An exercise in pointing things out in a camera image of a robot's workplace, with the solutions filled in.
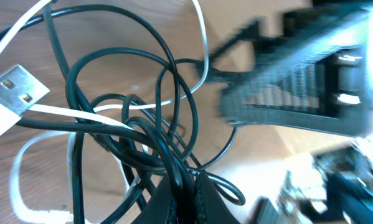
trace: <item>cord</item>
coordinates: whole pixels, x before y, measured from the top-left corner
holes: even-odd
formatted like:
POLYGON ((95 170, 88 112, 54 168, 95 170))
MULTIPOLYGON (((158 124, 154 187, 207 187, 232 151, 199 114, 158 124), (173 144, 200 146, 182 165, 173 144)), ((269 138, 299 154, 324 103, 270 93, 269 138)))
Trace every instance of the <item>cord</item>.
POLYGON ((72 216, 68 211, 58 210, 31 210, 23 202, 20 191, 20 168, 23 154, 33 144, 47 138, 55 136, 62 136, 68 134, 64 131, 47 131, 45 133, 36 135, 28 141, 22 149, 17 153, 13 160, 11 174, 9 176, 9 199, 14 213, 18 219, 29 223, 66 223, 71 222, 72 216))
POLYGON ((6 32, 5 36, 0 40, 0 54, 4 51, 14 36, 20 31, 24 24, 50 1, 51 0, 40 0, 13 24, 13 26, 6 32))
MULTIPOLYGON (((192 93, 196 91, 204 82, 208 72, 208 45, 207 36, 205 33, 204 21, 202 20, 202 13, 197 0, 193 0, 196 6, 197 15, 201 24, 202 40, 204 47, 204 74, 199 83, 192 89, 189 89, 184 79, 177 72, 177 64, 179 63, 200 63, 198 60, 193 59, 180 59, 175 60, 169 47, 166 45, 164 39, 159 33, 143 18, 133 14, 130 11, 122 8, 106 5, 86 5, 86 6, 75 6, 68 7, 65 9, 59 9, 51 11, 51 5, 48 4, 44 8, 44 15, 35 16, 30 18, 19 30, 26 29, 30 26, 45 21, 47 27, 49 39, 52 44, 52 48, 55 52, 60 70, 66 80, 66 99, 70 109, 56 108, 46 105, 34 105, 31 110, 40 111, 43 113, 54 113, 63 116, 71 116, 76 118, 76 123, 69 122, 56 122, 56 121, 40 121, 33 119, 22 118, 17 125, 54 130, 54 131, 66 131, 73 132, 68 142, 68 160, 69 167, 72 170, 72 175, 69 177, 71 180, 71 189, 73 197, 73 212, 75 223, 85 223, 84 211, 83 211, 83 192, 82 192, 82 149, 83 139, 85 134, 91 135, 94 140, 102 146, 108 152, 111 152, 118 160, 121 161, 121 167, 124 170, 125 179, 130 184, 130 189, 126 193, 126 197, 121 205, 107 218, 103 223, 113 223, 119 220, 126 211, 134 204, 138 203, 142 210, 146 205, 146 201, 141 194, 144 189, 153 196, 155 192, 155 186, 150 180, 152 174, 157 175, 168 175, 169 183, 171 186, 171 192, 176 202, 176 215, 180 223, 192 223, 195 220, 196 210, 194 208, 194 178, 193 175, 199 175, 204 167, 209 167, 212 163, 220 159, 224 153, 230 147, 234 135, 235 129, 232 132, 231 138, 225 147, 221 150, 221 153, 215 156, 210 162, 201 166, 197 158, 192 154, 192 150, 197 140, 197 133, 199 129, 199 122, 197 117, 197 108, 194 102, 192 93), (127 16, 134 21, 144 26, 158 41, 159 45, 163 48, 166 54, 166 60, 158 57, 157 55, 145 52, 143 50, 131 49, 126 47, 112 47, 107 49, 100 49, 92 52, 79 60, 71 67, 67 63, 65 54, 60 45, 59 38, 57 37, 56 30, 53 23, 54 17, 60 17, 67 14, 73 14, 77 12, 85 11, 110 11, 127 16), (102 95, 98 96, 95 100, 89 102, 82 90, 77 85, 77 77, 81 69, 86 66, 92 60, 111 54, 133 54, 140 57, 145 57, 163 66, 163 70, 159 74, 156 82, 156 103, 153 104, 156 110, 153 110, 151 105, 147 105, 136 95, 120 96, 120 95, 102 95), (170 71, 174 77, 175 97, 170 102, 174 102, 174 111, 171 121, 166 121, 161 116, 161 106, 165 105, 167 101, 161 102, 161 79, 163 78, 166 71, 170 71), (180 95, 180 88, 185 92, 185 95, 180 95), (99 109, 108 109, 112 106, 103 106, 102 108, 97 107, 97 104, 110 97, 117 97, 122 100, 122 105, 115 105, 116 108, 121 107, 121 122, 111 118, 95 114, 99 109), (188 143, 185 143, 183 139, 176 132, 180 99, 187 98, 192 114, 192 131, 191 137, 188 143), (150 122, 142 117, 129 116, 129 110, 131 108, 142 109, 143 114, 150 120, 150 122), (162 123, 168 127, 168 132, 162 127, 162 123), (132 129, 133 126, 138 126, 143 131, 135 131, 132 129), (181 151, 178 146, 174 143, 173 138, 176 138, 183 148, 181 151), (147 154, 136 150, 135 143, 140 143, 146 147, 150 147, 153 153, 147 154), (192 168, 186 162, 188 157, 196 163, 197 169, 192 168), (135 168, 138 175, 134 177, 131 168, 135 168)), ((10 29, 6 29, 0 32, 0 43, 3 38, 8 34, 10 29)), ((230 182, 217 177, 216 175, 207 173, 210 179, 214 182, 220 194, 231 202, 242 205, 245 203, 245 198, 242 193, 232 185, 230 182), (230 190, 236 198, 231 197, 225 191, 223 191, 219 185, 230 190)))

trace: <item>black cable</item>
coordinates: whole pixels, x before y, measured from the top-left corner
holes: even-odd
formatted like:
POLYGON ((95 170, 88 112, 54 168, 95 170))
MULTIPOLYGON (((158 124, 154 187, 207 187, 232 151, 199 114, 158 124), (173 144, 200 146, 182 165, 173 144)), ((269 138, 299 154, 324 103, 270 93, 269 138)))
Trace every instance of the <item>black cable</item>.
MULTIPOLYGON (((177 210, 177 220, 179 223, 192 223, 195 220, 195 208, 194 208, 194 196, 195 196, 195 186, 194 179, 192 175, 198 175, 201 172, 205 172, 204 169, 211 166, 213 163, 218 161, 229 149, 232 144, 236 128, 232 131, 230 139, 221 150, 221 152, 216 155, 209 162, 201 165, 197 158, 193 155, 192 150, 197 140, 197 133, 199 129, 199 122, 197 117, 197 108, 192 97, 192 93, 187 86, 184 79, 178 74, 177 64, 180 63, 193 63, 198 64, 200 61, 193 59, 180 59, 174 60, 171 51, 166 45, 163 38, 159 33, 144 19, 133 14, 130 11, 101 4, 85 5, 85 6, 75 6, 68 7, 64 9, 59 9, 51 11, 51 5, 48 4, 44 8, 44 14, 34 16, 31 18, 21 30, 24 30, 30 26, 38 24, 45 21, 47 27, 47 32, 49 35, 52 48, 62 72, 62 75, 66 79, 66 98, 68 105, 74 110, 84 110, 89 113, 94 113, 93 108, 97 104, 108 99, 118 99, 123 102, 122 109, 122 122, 128 126, 139 126, 144 133, 140 133, 134 130, 122 128, 119 126, 110 126, 105 124, 100 124, 96 121, 89 121, 85 119, 77 119, 77 123, 64 123, 64 122, 50 122, 50 121, 39 121, 22 118, 17 125, 36 128, 36 129, 48 129, 57 131, 71 131, 77 132, 75 137, 75 144, 72 154, 72 188, 73 188, 73 206, 74 206, 74 222, 83 223, 85 220, 83 212, 83 193, 82 193, 82 147, 84 134, 91 135, 94 140, 96 140, 99 145, 105 148, 107 151, 113 153, 114 156, 119 158, 123 163, 123 170, 125 172, 126 181, 130 184, 134 181, 135 177, 132 172, 132 167, 134 167, 140 177, 140 183, 135 187, 130 188, 130 196, 125 199, 125 201, 102 223, 114 223, 117 222, 125 213, 130 209, 130 207, 137 202, 138 206, 142 210, 146 206, 146 201, 142 195, 144 189, 153 196, 156 190, 155 186, 151 181, 152 173, 163 174, 166 173, 169 176, 171 184, 171 192, 176 199, 176 210, 177 210), (153 55, 149 52, 145 52, 138 49, 130 49, 126 47, 113 47, 108 49, 101 49, 93 52, 89 55, 82 57, 78 60, 71 68, 65 58, 64 51, 60 45, 59 38, 54 27, 54 22, 52 18, 64 16, 67 14, 73 14, 77 12, 85 11, 110 11, 127 16, 134 21, 140 23, 144 26, 158 41, 159 45, 163 48, 164 53, 168 59, 168 62, 153 55), (107 94, 95 98, 93 101, 89 102, 82 90, 77 85, 77 76, 81 69, 86 66, 87 63, 95 60, 96 58, 103 57, 110 54, 133 54, 154 60, 163 66, 163 70, 159 74, 156 81, 156 110, 145 109, 141 110, 143 114, 154 124, 150 123, 148 120, 140 117, 130 117, 129 109, 130 105, 145 105, 146 103, 137 97, 136 95, 122 96, 118 94, 107 94), (175 98, 174 98, 174 111, 171 117, 171 121, 168 122, 161 116, 161 81, 169 70, 174 79, 175 87, 175 98), (189 106, 192 113, 192 132, 189 142, 186 144, 182 137, 176 132, 179 108, 180 108, 180 87, 184 90, 189 106), (162 123, 168 127, 168 131, 165 132, 162 127, 162 123), (115 141, 111 136, 118 136, 119 140, 115 141), (176 138, 178 144, 184 149, 181 152, 178 145, 174 143, 173 138, 176 138), (144 144, 151 149, 153 149, 152 155, 139 152, 135 146, 135 143, 144 144), (191 159, 196 164, 197 168, 191 168, 186 159, 191 157, 191 159)), ((0 40, 3 38, 5 33, 9 30, 6 29, 0 32, 0 40)), ((233 184, 222 179, 214 174, 207 172, 209 178, 215 184, 215 187, 226 199, 230 200, 232 203, 243 205, 245 203, 245 198, 243 194, 236 188, 233 184), (221 187, 225 187, 230 190, 236 198, 233 198, 227 192, 225 192, 221 187)))
POLYGON ((208 167, 210 167, 212 164, 216 163, 222 156, 224 156, 225 153, 230 148, 230 146, 232 145, 233 141, 235 140, 236 133, 237 133, 237 127, 235 126, 234 129, 232 130, 232 134, 230 134, 228 142, 225 144, 222 150, 214 158, 206 162, 204 165, 198 166, 198 168, 200 170, 205 170, 208 167))
MULTIPOLYGON (((76 136, 83 140, 83 133, 77 133, 76 136)), ((77 223, 85 223, 84 202, 82 193, 82 146, 83 141, 74 145, 72 154, 72 195, 73 195, 73 213, 74 220, 77 223)))

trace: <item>metal part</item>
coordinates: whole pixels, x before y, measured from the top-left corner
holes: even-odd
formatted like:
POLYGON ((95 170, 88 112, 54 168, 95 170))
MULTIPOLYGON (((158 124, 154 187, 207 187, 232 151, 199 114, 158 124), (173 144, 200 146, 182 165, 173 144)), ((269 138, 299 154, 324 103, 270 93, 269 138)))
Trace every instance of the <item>metal part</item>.
POLYGON ((38 79, 21 65, 0 76, 0 104, 21 115, 49 92, 38 79))

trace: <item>usb-a plug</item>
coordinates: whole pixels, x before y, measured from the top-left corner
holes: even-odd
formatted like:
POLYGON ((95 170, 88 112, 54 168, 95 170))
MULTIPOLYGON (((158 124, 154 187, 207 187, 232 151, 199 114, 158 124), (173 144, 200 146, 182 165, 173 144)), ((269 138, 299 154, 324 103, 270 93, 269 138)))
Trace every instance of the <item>usb-a plug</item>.
POLYGON ((49 89, 21 65, 4 72, 0 76, 0 135, 48 92, 49 89))

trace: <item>black device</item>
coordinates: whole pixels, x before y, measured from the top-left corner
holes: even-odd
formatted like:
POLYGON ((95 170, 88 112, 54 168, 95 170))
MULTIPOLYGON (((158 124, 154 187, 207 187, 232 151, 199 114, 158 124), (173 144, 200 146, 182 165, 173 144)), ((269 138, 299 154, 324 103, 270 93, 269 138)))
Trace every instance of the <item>black device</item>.
MULTIPOLYGON (((274 124, 357 136, 373 130, 373 2, 314 1, 283 14, 283 36, 260 34, 261 20, 210 55, 252 44, 247 72, 212 67, 207 82, 228 84, 219 114, 237 125, 274 124)), ((201 65, 197 66, 201 74, 201 65)))

